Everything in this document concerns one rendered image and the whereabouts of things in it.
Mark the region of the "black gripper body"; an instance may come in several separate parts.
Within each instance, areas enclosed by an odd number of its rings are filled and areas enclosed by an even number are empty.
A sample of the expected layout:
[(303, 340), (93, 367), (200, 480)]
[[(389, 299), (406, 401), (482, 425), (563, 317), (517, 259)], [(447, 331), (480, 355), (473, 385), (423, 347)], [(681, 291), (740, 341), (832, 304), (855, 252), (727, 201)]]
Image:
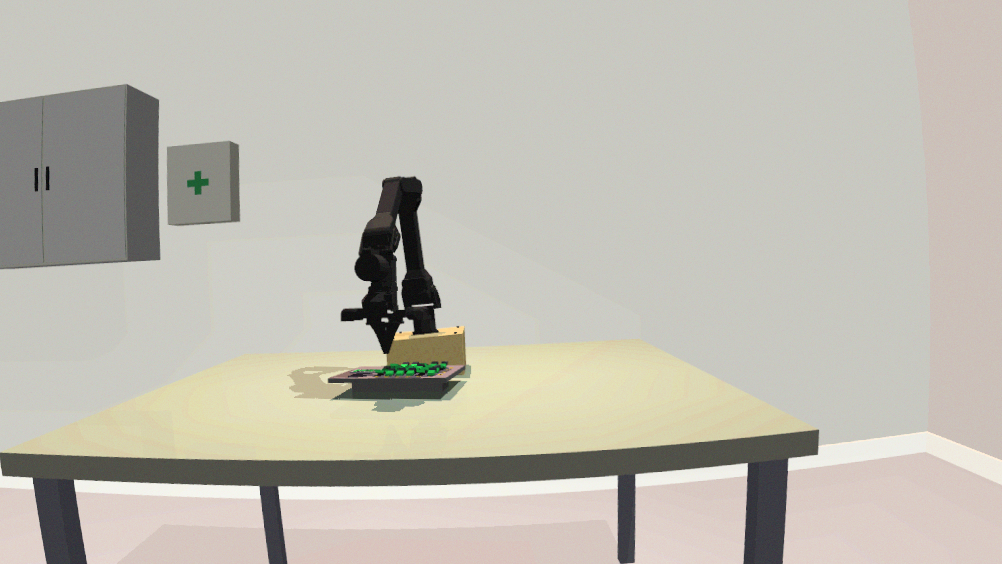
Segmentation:
[(395, 293), (396, 296), (396, 306), (394, 309), (387, 309), (393, 313), (386, 313), (382, 316), (378, 315), (363, 315), (363, 309), (346, 309), (343, 308), (340, 313), (341, 321), (355, 321), (367, 318), (367, 322), (381, 322), (382, 319), (387, 318), (388, 322), (403, 322), (403, 318), (408, 320), (425, 320), (429, 319), (429, 311), (426, 306), (421, 307), (406, 307), (406, 310), (399, 310), (399, 305), (397, 304), (397, 281), (371, 281), (371, 286), (375, 286), (376, 291), (383, 291), (383, 286), (389, 286), (390, 291)]

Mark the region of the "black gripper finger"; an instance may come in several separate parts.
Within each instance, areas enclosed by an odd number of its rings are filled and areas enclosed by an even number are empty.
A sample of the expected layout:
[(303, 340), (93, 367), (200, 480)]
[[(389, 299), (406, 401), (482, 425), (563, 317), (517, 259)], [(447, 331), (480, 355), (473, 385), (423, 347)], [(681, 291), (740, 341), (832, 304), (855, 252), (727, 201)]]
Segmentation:
[(385, 342), (385, 322), (365, 322), (366, 325), (370, 325), (375, 331), (383, 353), (386, 354), (386, 342)]
[(390, 350), (393, 338), (395, 336), (395, 333), (398, 330), (400, 324), (404, 324), (404, 321), (403, 322), (387, 322), (387, 323), (384, 323), (384, 324), (385, 324), (385, 328), (386, 328), (386, 333), (385, 333), (386, 354), (389, 354), (389, 350)]

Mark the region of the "mauve switch panel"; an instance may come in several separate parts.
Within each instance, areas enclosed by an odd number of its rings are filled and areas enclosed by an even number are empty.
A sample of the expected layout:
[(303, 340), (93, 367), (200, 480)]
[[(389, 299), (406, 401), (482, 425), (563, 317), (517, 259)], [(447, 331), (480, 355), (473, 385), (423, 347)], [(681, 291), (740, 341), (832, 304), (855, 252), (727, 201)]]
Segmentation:
[[(328, 383), (352, 383), (352, 392), (444, 392), (449, 380), (465, 365), (447, 365), (447, 361), (403, 362), (402, 365), (360, 366), (327, 378)], [(438, 365), (439, 364), (439, 365)]]

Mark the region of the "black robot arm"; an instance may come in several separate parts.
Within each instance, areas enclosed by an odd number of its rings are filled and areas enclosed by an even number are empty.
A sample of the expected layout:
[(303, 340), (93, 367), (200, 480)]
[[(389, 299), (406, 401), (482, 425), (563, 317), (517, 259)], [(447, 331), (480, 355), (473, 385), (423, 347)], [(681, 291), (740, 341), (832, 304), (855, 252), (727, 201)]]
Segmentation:
[[(416, 177), (399, 176), (382, 181), (376, 215), (367, 222), (362, 233), (359, 257), (354, 265), (356, 276), (363, 281), (397, 281), (397, 258), (393, 253), (401, 238), (395, 225), (398, 214), (407, 268), (402, 280), (404, 308), (406, 310), (406, 307), (413, 305), (433, 304), (426, 306), (429, 319), (413, 320), (414, 336), (439, 333), (435, 326), (434, 309), (441, 308), (438, 291), (423, 263), (417, 215), (422, 192), (422, 182)], [(394, 309), (396, 296), (389, 286), (383, 286), (383, 291), (376, 291), (375, 286), (369, 286), (368, 294), (361, 303), (363, 315), (382, 316), (387, 309)]]

